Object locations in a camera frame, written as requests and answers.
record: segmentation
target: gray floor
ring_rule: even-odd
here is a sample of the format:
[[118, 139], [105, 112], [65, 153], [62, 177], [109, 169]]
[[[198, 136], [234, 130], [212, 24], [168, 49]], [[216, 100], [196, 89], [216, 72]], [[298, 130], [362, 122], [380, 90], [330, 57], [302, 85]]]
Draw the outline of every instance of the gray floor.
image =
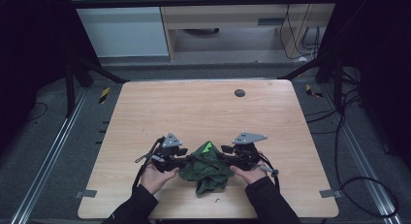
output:
[[[276, 78], [297, 69], [302, 62], [289, 60], [273, 29], [220, 29], [215, 35], [193, 34], [181, 31], [173, 62], [142, 62], [140, 66], [107, 69], [129, 80], [195, 80], [235, 78]], [[293, 84], [304, 114], [332, 109], [330, 101], [305, 92], [311, 84], [315, 91], [327, 93], [332, 84], [317, 85], [312, 76], [315, 69], [302, 75]], [[85, 89], [84, 105], [71, 129], [70, 135], [53, 165], [43, 192], [31, 215], [32, 223], [85, 223], [79, 219], [77, 210], [80, 199], [75, 193], [85, 189], [100, 142], [104, 138], [101, 130], [107, 129], [116, 99], [121, 89], [106, 78], [92, 75], [95, 79], [91, 88]], [[47, 111], [40, 118], [27, 121], [12, 141], [12, 151], [1, 159], [0, 165], [0, 220], [9, 223], [21, 204], [37, 172], [41, 168], [53, 141], [65, 120], [66, 98], [64, 80], [42, 88], [38, 102], [47, 104]], [[111, 92], [105, 104], [98, 104], [102, 90], [109, 86]], [[345, 85], [344, 90], [353, 88]], [[397, 155], [384, 153], [383, 143], [360, 106], [351, 105], [346, 112], [345, 128], [352, 130], [365, 158], [378, 178], [396, 194], [400, 203], [399, 217], [403, 223], [411, 223], [411, 173]], [[31, 117], [41, 115], [44, 105], [36, 105]], [[323, 113], [308, 115], [313, 119]], [[337, 118], [332, 115], [324, 120], [308, 124], [318, 149], [327, 177], [333, 190], [338, 190], [334, 170], [334, 136], [324, 133], [335, 130]], [[349, 139], [340, 134], [338, 140], [338, 162], [342, 180], [360, 176], [358, 162], [353, 157]], [[369, 185], [356, 182], [348, 190], [359, 203], [378, 212], [374, 199], [368, 192]], [[336, 199], [339, 215], [327, 223], [389, 223], [387, 220], [364, 213], [343, 197]], [[321, 223], [322, 219], [303, 219], [303, 223]]]

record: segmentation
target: crumpled cloth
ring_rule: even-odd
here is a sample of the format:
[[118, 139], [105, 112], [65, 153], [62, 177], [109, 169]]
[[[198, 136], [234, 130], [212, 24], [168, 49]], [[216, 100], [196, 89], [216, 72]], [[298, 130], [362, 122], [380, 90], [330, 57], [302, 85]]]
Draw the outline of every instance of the crumpled cloth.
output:
[[192, 160], [184, 169], [179, 170], [179, 176], [188, 181], [197, 181], [197, 194], [212, 192], [217, 188], [224, 189], [233, 171], [221, 159], [217, 158], [217, 147], [208, 141], [194, 153]]

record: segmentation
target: wooden table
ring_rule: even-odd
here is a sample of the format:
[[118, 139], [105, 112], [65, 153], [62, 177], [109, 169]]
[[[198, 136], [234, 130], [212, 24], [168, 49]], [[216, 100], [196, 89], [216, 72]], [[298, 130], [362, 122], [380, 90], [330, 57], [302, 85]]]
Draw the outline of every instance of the wooden table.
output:
[[[235, 91], [243, 89], [245, 96]], [[281, 193], [299, 217], [334, 217], [334, 198], [311, 139], [294, 87], [287, 80], [182, 80], [128, 82], [122, 87], [87, 190], [81, 218], [106, 218], [131, 195], [131, 186], [154, 142], [173, 132], [188, 153], [206, 141], [232, 145], [241, 132], [267, 135], [256, 142], [279, 170]], [[156, 194], [160, 201], [150, 217], [256, 217], [239, 176], [225, 190], [197, 196], [196, 182], [179, 176]]]

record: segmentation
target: wire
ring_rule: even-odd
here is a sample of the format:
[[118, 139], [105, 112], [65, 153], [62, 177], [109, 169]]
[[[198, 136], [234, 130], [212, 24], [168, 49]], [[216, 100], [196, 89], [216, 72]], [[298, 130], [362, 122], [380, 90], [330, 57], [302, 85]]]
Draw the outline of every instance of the wire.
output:
[[[298, 48], [298, 46], [297, 46], [297, 42], [296, 42], [296, 37], [294, 36], [293, 28], [291, 27], [291, 22], [290, 22], [290, 18], [289, 18], [289, 12], [290, 12], [290, 4], [287, 4], [287, 11], [286, 11], [286, 13], [285, 13], [284, 20], [283, 20], [283, 22], [282, 22], [282, 24], [281, 24], [281, 27], [280, 27], [280, 42], [281, 42], [282, 47], [284, 48], [285, 55], [287, 56], [288, 59], [298, 59], [298, 58], [300, 58], [301, 56], [310, 55], [310, 53], [304, 53], [304, 52], [301, 52], [301, 51], [299, 50], [299, 48]], [[293, 37], [294, 47], [295, 47], [296, 50], [300, 53], [300, 56], [298, 56], [298, 57], [291, 57], [291, 56], [289, 56], [288, 53], [287, 53], [287, 50], [285, 49], [284, 42], [282, 41], [282, 29], [283, 29], [283, 26], [284, 26], [284, 23], [285, 23], [285, 20], [286, 20], [286, 19], [288, 20], [288, 25], [289, 25], [289, 27], [290, 27], [291, 36]]]
[[43, 102], [36, 102], [36, 105], [43, 105], [43, 106], [45, 106], [45, 110], [44, 110], [40, 115], [38, 115], [38, 116], [36, 116], [36, 117], [33, 117], [33, 118], [31, 118], [31, 119], [26, 119], [26, 121], [36, 120], [36, 119], [42, 117], [42, 116], [47, 112], [48, 106], [47, 106], [45, 103], [43, 103]]
[[[347, 99], [347, 97], [348, 97], [348, 94], [350, 94], [350, 93], [352, 93], [352, 92], [354, 92], [354, 91], [356, 91], [356, 90], [357, 90], [357, 88], [351, 90], [351, 91], [348, 92], [347, 95], [344, 97], [344, 101], [343, 101], [343, 105], [342, 105], [342, 111], [341, 111], [341, 117], [340, 117], [340, 119], [339, 119], [338, 126], [337, 126], [336, 133], [335, 133], [335, 139], [334, 139], [334, 168], [335, 168], [335, 176], [336, 176], [336, 179], [337, 179], [337, 181], [338, 181], [339, 190], [342, 191], [343, 194], [345, 195], [345, 197], [347, 197], [347, 199], [348, 199], [352, 204], [354, 204], [357, 208], [359, 208], [360, 210], [362, 210], [362, 211], [364, 211], [364, 212], [366, 212], [366, 213], [368, 213], [368, 214], [370, 214], [370, 215], [372, 215], [372, 216], [378, 217], [378, 218], [389, 218], [389, 217], [395, 216], [395, 215], [397, 214], [398, 209], [399, 209], [399, 203], [398, 203], [398, 200], [397, 200], [395, 194], [394, 194], [386, 185], [384, 185], [381, 181], [379, 181], [379, 180], [377, 180], [377, 179], [375, 179], [375, 178], [367, 177], [367, 176], [356, 176], [356, 177], [350, 178], [349, 180], [347, 180], [347, 181], [344, 182], [344, 183], [341, 182], [341, 177], [340, 177], [339, 169], [338, 169], [338, 136], [339, 136], [339, 131], [340, 131], [342, 125], [343, 125], [344, 122], [345, 122], [345, 109], [346, 109], [346, 106], [347, 106], [347, 105], [351, 105], [353, 101], [359, 100], [359, 96], [357, 95], [357, 96], [354, 96], [353, 98], [351, 98], [349, 101], [346, 101], [346, 99]], [[345, 188], [345, 186], [346, 186], [347, 184], [349, 184], [349, 183], [351, 183], [351, 182], [353, 182], [353, 181], [359, 180], [359, 179], [370, 180], [370, 181], [373, 181], [373, 182], [376, 182], [376, 183], [382, 185], [382, 186], [384, 187], [384, 189], [386, 189], [386, 191], [389, 192], [390, 195], [394, 198], [394, 200], [395, 200], [395, 203], [394, 203], [395, 210], [394, 210], [392, 213], [390, 213], [390, 214], [374, 213], [374, 212], [372, 212], [372, 211], [364, 208], [363, 206], [359, 205], [357, 202], [355, 202], [354, 199], [352, 199], [351, 196], [344, 190], [344, 188]]]
[[331, 111], [335, 111], [335, 110], [331, 109], [331, 110], [319, 111], [319, 112], [315, 112], [315, 113], [305, 114], [304, 116], [315, 115], [315, 114], [324, 113], [324, 112], [331, 112]]

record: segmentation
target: black cable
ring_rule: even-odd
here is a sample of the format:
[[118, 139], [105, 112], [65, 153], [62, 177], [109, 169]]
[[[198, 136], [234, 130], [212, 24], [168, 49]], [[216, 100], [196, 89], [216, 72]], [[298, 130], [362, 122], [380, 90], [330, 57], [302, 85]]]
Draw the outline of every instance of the black cable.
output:
[[[273, 171], [275, 171], [275, 168], [272, 166], [272, 164], [270, 163], [269, 159], [266, 157], [266, 155], [264, 155], [263, 153], [258, 153], [258, 155], [260, 156], [260, 159], [263, 160], [263, 162], [265, 162]], [[271, 177], [274, 178], [274, 184], [275, 187], [277, 187], [278, 192], [280, 191], [280, 181], [278, 179], [278, 171], [275, 173], [271, 173]]]
[[315, 113], [305, 114], [304, 116], [315, 115], [315, 114], [324, 113], [324, 112], [331, 112], [331, 111], [335, 111], [335, 110], [331, 109], [331, 110], [319, 111], [319, 112], [315, 112]]
[[[289, 19], [289, 11], [290, 11], [290, 4], [287, 4], [287, 11], [286, 11], [286, 13], [285, 13], [284, 20], [283, 20], [283, 22], [282, 22], [282, 24], [281, 24], [280, 31], [279, 31], [280, 42], [281, 42], [282, 47], [284, 48], [285, 55], [287, 56], [288, 59], [298, 59], [298, 58], [300, 58], [301, 56], [309, 55], [309, 53], [300, 52], [299, 48], [297, 47], [296, 38], [295, 38], [295, 36], [294, 36], [293, 28], [291, 27], [291, 22], [290, 22], [290, 19]], [[289, 24], [289, 26], [290, 26], [290, 32], [291, 32], [291, 36], [293, 37], [294, 47], [295, 47], [296, 50], [300, 53], [300, 56], [298, 56], [298, 57], [291, 57], [291, 56], [289, 56], [288, 53], [287, 53], [287, 50], [285, 49], [284, 42], [282, 41], [282, 29], [283, 29], [283, 26], [284, 26], [284, 23], [285, 23], [285, 20], [286, 20], [286, 19], [288, 20], [288, 24]]]
[[[348, 100], [348, 101], [346, 101], [346, 99], [347, 99], [347, 97], [348, 97], [348, 94], [350, 94], [351, 92], [354, 92], [354, 91], [356, 91], [356, 90], [357, 90], [357, 88], [351, 90], [351, 91], [348, 92], [347, 95], [344, 97], [344, 101], [343, 101], [343, 105], [342, 105], [341, 117], [340, 117], [340, 120], [339, 120], [339, 122], [338, 122], [337, 131], [336, 131], [336, 133], [335, 133], [335, 139], [334, 139], [334, 168], [335, 168], [335, 176], [336, 176], [336, 179], [337, 179], [337, 182], [338, 182], [338, 185], [339, 185], [339, 190], [343, 192], [343, 194], [345, 195], [345, 197], [347, 197], [347, 199], [348, 199], [354, 206], [356, 206], [356, 207], [359, 208], [360, 210], [362, 210], [362, 211], [364, 211], [364, 212], [366, 212], [366, 213], [368, 213], [368, 214], [370, 214], [370, 215], [372, 215], [372, 216], [375, 216], [375, 217], [378, 217], [378, 218], [389, 218], [389, 217], [395, 216], [395, 215], [397, 214], [398, 209], [399, 209], [399, 203], [398, 203], [398, 200], [397, 200], [395, 194], [394, 194], [385, 184], [383, 184], [381, 181], [378, 181], [378, 180], [375, 179], [375, 178], [366, 177], [366, 176], [357, 176], [357, 177], [350, 178], [349, 180], [347, 180], [347, 181], [344, 182], [344, 183], [341, 182], [341, 178], [340, 178], [340, 174], [339, 174], [339, 169], [338, 169], [338, 136], [339, 136], [339, 130], [341, 129], [342, 125], [343, 125], [344, 122], [345, 122], [345, 109], [346, 109], [346, 106], [347, 106], [347, 105], [351, 105], [351, 103], [352, 103], [353, 101], [358, 100], [359, 96], [357, 95], [357, 96], [351, 98], [351, 99]], [[350, 195], [348, 195], [348, 193], [344, 190], [344, 188], [345, 188], [345, 186], [346, 186], [347, 184], [349, 184], [349, 183], [351, 183], [351, 182], [353, 182], [353, 181], [355, 181], [355, 180], [359, 180], [359, 179], [370, 180], [370, 181], [376, 182], [376, 183], [380, 184], [381, 186], [383, 186], [383, 187], [386, 189], [386, 191], [389, 192], [390, 195], [394, 198], [394, 200], [395, 200], [395, 203], [394, 203], [395, 210], [394, 210], [392, 213], [390, 213], [390, 214], [374, 213], [374, 212], [372, 212], [372, 211], [370, 211], [370, 210], [368, 210], [368, 209], [360, 206], [358, 203], [356, 203], [356, 202], [354, 201], [354, 199], [352, 199], [352, 198], [350, 197]]]
[[330, 132], [310, 132], [311, 135], [333, 134], [336, 130]]
[[134, 179], [134, 183], [133, 183], [133, 187], [132, 187], [132, 191], [134, 193], [135, 189], [137, 188], [137, 185], [139, 184], [140, 178], [142, 177], [142, 173], [144, 172], [145, 168], [147, 167], [148, 164], [150, 164], [151, 162], [149, 162], [149, 160], [151, 159], [151, 155], [154, 152], [155, 147], [162, 143], [165, 140], [165, 137], [162, 137], [160, 139], [158, 139], [154, 145], [151, 147], [151, 149], [148, 151], [148, 153], [145, 156], [142, 156], [140, 159], [143, 159], [145, 157], [145, 161], [142, 164], [142, 166], [139, 169], [139, 172], [136, 175], [136, 178]]
[[306, 122], [307, 122], [307, 123], [312, 123], [312, 122], [315, 122], [315, 121], [319, 121], [319, 120], [322, 120], [322, 119], [325, 119], [325, 118], [331, 116], [332, 114], [334, 114], [334, 113], [336, 113], [336, 112], [337, 112], [337, 110], [332, 111], [332, 112], [330, 112], [330, 113], [327, 113], [326, 115], [323, 115], [323, 116], [321, 116], [321, 117], [318, 117], [318, 118], [315, 118], [315, 119], [312, 119], [312, 120], [307, 120]]
[[43, 102], [36, 102], [36, 105], [43, 105], [43, 106], [45, 106], [45, 110], [44, 110], [40, 115], [38, 115], [38, 116], [36, 116], [36, 117], [33, 117], [33, 118], [31, 118], [31, 119], [26, 119], [26, 121], [36, 120], [36, 119], [42, 117], [44, 114], [46, 114], [46, 112], [47, 112], [47, 110], [48, 110], [48, 106], [47, 106], [45, 103], [43, 103]]

